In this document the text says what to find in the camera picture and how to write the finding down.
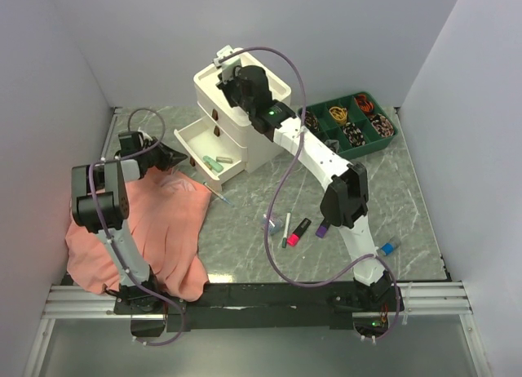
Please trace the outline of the white drawer organizer box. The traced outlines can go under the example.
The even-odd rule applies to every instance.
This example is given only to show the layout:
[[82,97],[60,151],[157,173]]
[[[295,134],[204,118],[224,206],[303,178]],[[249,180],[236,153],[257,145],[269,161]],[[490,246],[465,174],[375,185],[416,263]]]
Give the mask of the white drawer organizer box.
[[[290,105],[291,89],[268,67],[249,52],[240,56],[241,66],[257,65],[263,67],[268,77],[269,88],[274,100]],[[250,123],[247,114],[239,107],[231,108],[224,94],[216,86],[218,84],[219,71],[213,64],[209,64],[193,77],[197,94],[197,103],[201,109],[226,132],[239,146],[246,149],[246,170],[255,171],[266,162],[282,153],[283,148],[270,142],[266,136],[259,134]],[[217,120],[212,117],[213,111],[217,112]]]

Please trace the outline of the white drawer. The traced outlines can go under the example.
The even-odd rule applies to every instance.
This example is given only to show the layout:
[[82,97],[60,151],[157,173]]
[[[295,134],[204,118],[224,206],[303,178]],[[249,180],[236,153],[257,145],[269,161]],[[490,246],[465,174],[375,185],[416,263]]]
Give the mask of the white drawer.
[[[223,185],[246,169],[243,161],[246,149],[237,144],[222,128],[210,118],[199,118],[181,129],[175,129],[174,135],[189,156],[191,165],[203,176],[215,190],[221,191]],[[203,161],[204,156],[230,157],[232,164],[220,163],[223,171],[217,173]]]

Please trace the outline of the blue grey tape roll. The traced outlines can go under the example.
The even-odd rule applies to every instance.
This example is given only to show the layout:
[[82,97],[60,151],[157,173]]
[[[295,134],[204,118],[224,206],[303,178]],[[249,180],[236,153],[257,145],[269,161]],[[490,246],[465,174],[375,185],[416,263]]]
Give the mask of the blue grey tape roll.
[[388,256],[395,252],[401,245],[401,240],[398,237],[392,237],[388,242],[378,248],[378,254],[381,256]]

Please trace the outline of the grey eraser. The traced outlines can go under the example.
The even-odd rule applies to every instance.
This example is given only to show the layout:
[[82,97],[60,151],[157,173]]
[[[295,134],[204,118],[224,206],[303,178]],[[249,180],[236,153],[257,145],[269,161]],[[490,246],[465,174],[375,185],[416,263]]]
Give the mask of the grey eraser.
[[217,156],[215,158],[215,160],[218,163],[226,163],[226,164],[232,164],[233,163],[233,160],[230,157],[220,157],[220,156]]

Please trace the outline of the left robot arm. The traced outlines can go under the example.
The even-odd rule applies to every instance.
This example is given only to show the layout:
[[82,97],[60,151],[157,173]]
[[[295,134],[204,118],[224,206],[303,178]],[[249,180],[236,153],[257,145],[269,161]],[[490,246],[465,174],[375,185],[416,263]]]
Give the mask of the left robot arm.
[[151,169],[169,171],[188,156],[142,131],[121,132],[118,140],[120,150],[106,164],[72,168],[72,217],[97,236],[116,265],[118,290],[109,294],[132,312],[155,313],[165,307],[166,297],[131,235],[126,183],[143,179]]

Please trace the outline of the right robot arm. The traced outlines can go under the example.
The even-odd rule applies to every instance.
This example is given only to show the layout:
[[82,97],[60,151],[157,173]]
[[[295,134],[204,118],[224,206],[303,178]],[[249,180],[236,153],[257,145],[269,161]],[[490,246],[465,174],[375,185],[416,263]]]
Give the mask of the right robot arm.
[[272,97],[264,68],[218,63],[217,87],[228,104],[240,108],[252,127],[301,162],[320,182],[324,195],[320,211],[338,228],[352,260],[360,306],[375,310],[392,288],[388,268],[376,256],[369,230],[369,185],[366,168],[329,149],[303,124],[288,105]]

